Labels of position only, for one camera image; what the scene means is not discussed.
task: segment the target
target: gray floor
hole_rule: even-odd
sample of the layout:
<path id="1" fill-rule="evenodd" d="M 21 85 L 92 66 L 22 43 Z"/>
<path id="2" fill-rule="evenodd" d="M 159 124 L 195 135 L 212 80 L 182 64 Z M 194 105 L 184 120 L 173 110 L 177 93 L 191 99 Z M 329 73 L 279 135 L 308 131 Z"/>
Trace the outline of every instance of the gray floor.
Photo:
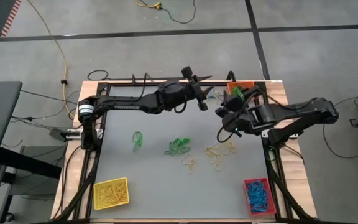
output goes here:
<path id="1" fill-rule="evenodd" d="M 242 0 L 196 0 L 196 19 L 181 25 L 161 11 L 136 7 L 132 1 L 41 1 L 33 0 L 53 34 L 92 34 L 145 30 L 215 29 L 250 27 Z M 323 26 L 358 24 L 358 1 L 252 0 L 259 27 Z M 163 5 L 178 19 L 191 16 L 190 0 L 166 0 Z M 42 22 L 24 1 L 9 36 L 46 35 Z M 275 32 L 260 34 L 272 79 L 283 80 L 291 103 L 322 96 L 333 102 L 358 95 L 358 30 Z M 177 77 L 191 65 L 198 75 L 225 78 L 229 70 L 240 79 L 261 79 L 262 72 L 252 34 L 203 34 L 160 37 L 127 37 L 60 41 L 69 68 L 68 92 L 79 90 L 86 74 L 105 69 L 111 77 Z M 61 97 L 63 63 L 52 41 L 0 42 L 0 80 L 20 80 L 23 89 Z M 21 94 L 17 116 L 56 113 L 63 105 Z M 333 149 L 351 156 L 358 153 L 358 129 L 348 119 L 358 109 L 348 101 L 338 106 L 341 118 L 326 127 Z M 66 113 L 42 121 L 69 126 Z M 4 139 L 24 145 L 59 145 L 48 131 L 11 124 Z M 358 158 L 340 159 L 326 148 L 321 126 L 300 137 L 311 191 L 322 220 L 358 223 Z M 0 190 L 1 198 L 5 188 Z M 48 219 L 52 202 L 27 201 L 15 197 L 11 212 L 14 223 Z"/>

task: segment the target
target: black metal frame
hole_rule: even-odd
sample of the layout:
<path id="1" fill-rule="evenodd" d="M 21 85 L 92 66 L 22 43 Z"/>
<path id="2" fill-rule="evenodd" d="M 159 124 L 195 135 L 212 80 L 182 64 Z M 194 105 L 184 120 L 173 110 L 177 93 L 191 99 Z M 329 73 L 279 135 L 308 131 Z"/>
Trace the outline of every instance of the black metal frame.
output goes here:
<path id="1" fill-rule="evenodd" d="M 54 179 L 59 179 L 60 172 L 62 171 L 62 168 L 58 166 L 25 156 L 3 147 L 0 147 L 0 164 Z"/>
<path id="2" fill-rule="evenodd" d="M 172 79 L 182 80 L 183 77 L 153 78 L 153 80 L 172 80 Z M 227 84 L 229 82 L 235 82 L 236 81 L 236 76 L 232 71 L 229 72 L 229 74 L 227 76 L 227 80 L 228 80 L 227 82 L 201 82 L 200 84 L 201 84 L 201 86 L 211 86 L 211 85 L 227 86 Z M 102 90 L 105 90 L 106 94 L 109 95 L 110 94 L 110 89 L 113 86 L 143 86 L 144 85 L 143 80 L 142 80 L 142 82 L 136 82 L 136 79 L 133 78 L 133 77 L 132 77 L 132 79 L 128 79 L 128 78 L 127 79 L 113 79 L 111 81 L 132 81 L 132 82 L 130 82 L 130 83 L 129 82 L 128 83 L 99 82 L 98 87 L 97 87 L 97 96 L 101 95 Z M 160 82 L 147 82 L 145 84 L 145 86 L 159 86 L 159 84 L 161 84 L 161 83 Z M 266 85 L 265 85 L 264 81 L 261 81 L 261 82 L 256 81 L 255 84 L 258 85 L 262 90 L 266 90 Z M 104 129 L 104 125 L 106 124 L 106 116 L 103 116 L 101 124 L 102 124 L 103 129 Z M 263 138 L 262 138 L 262 145 L 263 145 L 264 151 L 267 152 L 269 150 L 269 145 L 268 145 L 268 142 L 265 141 Z M 83 181 L 86 178 L 86 174 L 88 173 L 88 164 L 89 164 L 90 155 L 91 155 L 90 152 L 85 152 L 85 159 L 84 159 L 84 162 L 83 162 L 83 169 L 81 171 L 79 187 L 83 184 Z M 279 176 L 280 180 L 286 186 L 284 171 L 283 171 L 283 167 L 282 167 L 281 158 L 280 158 L 279 153 L 277 153 L 276 158 L 277 158 L 278 176 Z M 269 180 L 269 184 L 270 184 L 270 189 L 272 191 L 273 200 L 274 200 L 274 202 L 276 204 L 276 208 L 277 208 L 277 213 L 275 215 L 275 218 L 278 219 L 278 218 L 281 218 L 280 207 L 278 206 L 278 198 L 277 198 L 277 192 L 276 192 L 276 189 L 275 189 L 275 184 L 274 184 L 274 181 L 272 180 L 272 177 L 269 176 L 269 173 L 268 173 L 268 180 Z M 86 219 L 90 218 L 90 213 L 91 213 L 91 209 L 92 209 L 92 206 L 91 206 L 92 197 L 93 197 L 93 191 L 90 190 L 89 195 L 88 195 L 87 205 L 86 205 L 86 213 L 85 213 L 85 218 Z M 285 200 L 285 210 L 286 210 L 287 218 L 293 218 L 292 209 L 290 207 L 290 204 L 287 202 L 287 200 Z M 79 211 L 80 211 L 80 203 L 77 205 L 77 207 L 75 209 L 73 219 L 77 219 L 79 217 Z"/>

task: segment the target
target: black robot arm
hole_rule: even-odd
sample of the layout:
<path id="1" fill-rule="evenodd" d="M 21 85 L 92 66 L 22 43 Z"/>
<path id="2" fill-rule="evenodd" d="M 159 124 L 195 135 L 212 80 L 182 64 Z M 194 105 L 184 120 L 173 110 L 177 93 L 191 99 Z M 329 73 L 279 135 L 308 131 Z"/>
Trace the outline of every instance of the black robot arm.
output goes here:
<path id="1" fill-rule="evenodd" d="M 144 96 L 141 94 L 140 97 L 91 96 L 81 100 L 78 103 L 78 120 L 83 125 L 82 148 L 89 150 L 100 148 L 94 122 L 109 110 L 140 110 L 148 114 L 160 114 L 164 110 L 174 109 L 176 113 L 182 113 L 186 108 L 187 101 L 196 99 L 200 110 L 206 111 L 208 107 L 203 100 L 206 100 L 206 96 L 213 86 L 203 91 L 200 81 L 209 77 L 198 78 L 193 75 L 190 67 L 185 67 L 181 72 L 183 77 L 188 80 L 187 84 L 171 80 L 161 84 L 154 93 Z M 176 107 L 182 104 L 183 108 L 178 111 Z"/>
<path id="2" fill-rule="evenodd" d="M 222 129 L 239 136 L 239 131 L 258 136 L 269 129 L 268 138 L 273 147 L 279 147 L 291 135 L 301 134 L 314 124 L 333 124 L 339 117 L 332 102 L 324 98 L 313 98 L 285 106 L 269 97 L 258 86 L 242 90 L 242 94 L 243 98 L 235 94 L 224 94 L 222 107 L 215 111 L 222 118 Z M 252 105 L 252 99 L 258 96 L 263 96 L 265 102 L 270 98 L 277 104 Z M 299 119 L 284 128 L 274 128 L 279 122 L 293 118 Z"/>

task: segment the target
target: yellow cable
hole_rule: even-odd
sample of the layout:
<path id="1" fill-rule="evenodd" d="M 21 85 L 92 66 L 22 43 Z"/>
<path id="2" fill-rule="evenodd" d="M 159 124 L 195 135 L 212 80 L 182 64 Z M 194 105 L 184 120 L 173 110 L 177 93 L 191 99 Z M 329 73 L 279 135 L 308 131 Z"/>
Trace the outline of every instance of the yellow cable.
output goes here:
<path id="1" fill-rule="evenodd" d="M 161 3 L 158 2 L 154 5 L 143 5 L 143 4 L 139 4 L 136 0 L 134 0 L 134 3 L 137 4 L 140 7 L 149 7 L 149 8 L 155 8 L 156 10 L 160 10 L 161 9 Z"/>
<path id="2" fill-rule="evenodd" d="M 62 57 L 63 57 L 63 63 L 65 65 L 65 72 L 64 72 L 64 76 L 63 76 L 63 79 L 66 80 L 67 79 L 67 61 L 66 61 L 66 57 L 65 57 L 65 54 L 63 53 L 63 50 L 62 48 L 60 47 L 60 44 L 57 42 L 57 40 L 53 37 L 53 35 L 51 34 L 50 30 L 49 30 L 49 27 L 47 25 L 47 23 L 45 22 L 44 18 L 41 16 L 40 12 L 37 10 L 37 8 L 32 4 L 31 0 L 27 0 L 31 7 L 36 11 L 36 13 L 38 14 L 38 16 L 41 18 L 42 22 L 44 23 L 45 27 L 47 28 L 48 30 L 48 34 L 50 36 L 50 38 L 55 41 L 57 47 L 59 48 L 59 51 L 60 53 L 62 53 Z M 62 83 L 63 84 L 63 100 L 66 101 L 66 84 Z M 67 110 L 67 113 L 70 115 L 70 117 L 74 118 L 74 115 L 72 115 L 70 113 L 70 110 L 68 109 L 68 106 L 67 106 L 67 103 L 65 102 L 65 108 Z"/>

